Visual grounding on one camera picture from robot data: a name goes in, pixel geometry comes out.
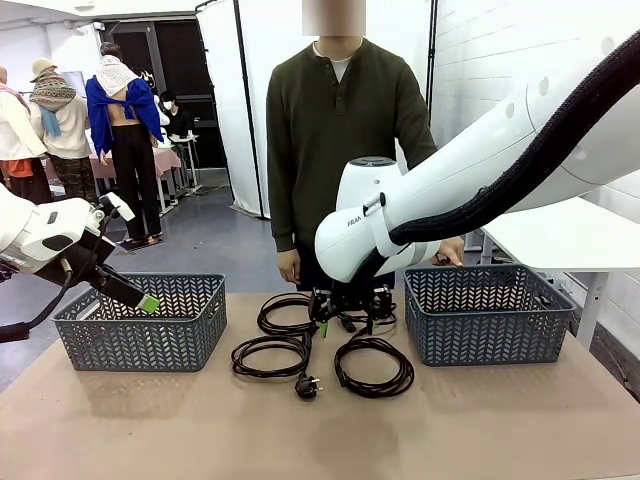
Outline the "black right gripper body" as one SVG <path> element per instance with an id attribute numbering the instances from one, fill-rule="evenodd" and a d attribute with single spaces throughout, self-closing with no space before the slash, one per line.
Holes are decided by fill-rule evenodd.
<path id="1" fill-rule="evenodd" d="M 374 299 L 374 283 L 334 282 L 331 287 L 330 311 L 333 314 L 344 312 L 371 312 Z"/>

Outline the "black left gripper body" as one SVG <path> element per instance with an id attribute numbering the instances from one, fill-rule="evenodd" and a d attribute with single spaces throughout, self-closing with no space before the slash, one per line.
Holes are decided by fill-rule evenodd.
<path id="1" fill-rule="evenodd" d="M 62 260 L 65 259 L 72 272 L 70 287 L 87 282 L 102 293 L 107 293 L 118 286 L 118 274 L 105 263 L 115 249 L 115 245 L 107 238 L 98 238 L 85 230 L 77 242 L 72 238 L 58 234 L 43 239 L 38 245 L 38 253 L 50 257 L 48 263 L 37 271 L 37 276 L 62 286 L 66 279 L 66 271 Z"/>

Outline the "person's right hand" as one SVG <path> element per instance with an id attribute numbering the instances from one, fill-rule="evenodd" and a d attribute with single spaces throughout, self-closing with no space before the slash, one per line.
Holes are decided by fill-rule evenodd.
<path id="1" fill-rule="evenodd" d="M 278 270 L 281 278 L 294 285 L 300 284 L 300 256 L 296 249 L 277 254 Z"/>

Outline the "person's left hand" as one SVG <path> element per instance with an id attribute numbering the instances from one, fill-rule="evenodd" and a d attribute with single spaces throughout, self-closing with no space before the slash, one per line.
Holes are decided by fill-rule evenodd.
<path id="1" fill-rule="evenodd" d="M 444 239 L 440 242 L 437 253 L 431 263 L 435 266 L 462 267 L 464 257 L 464 241 L 461 237 Z"/>

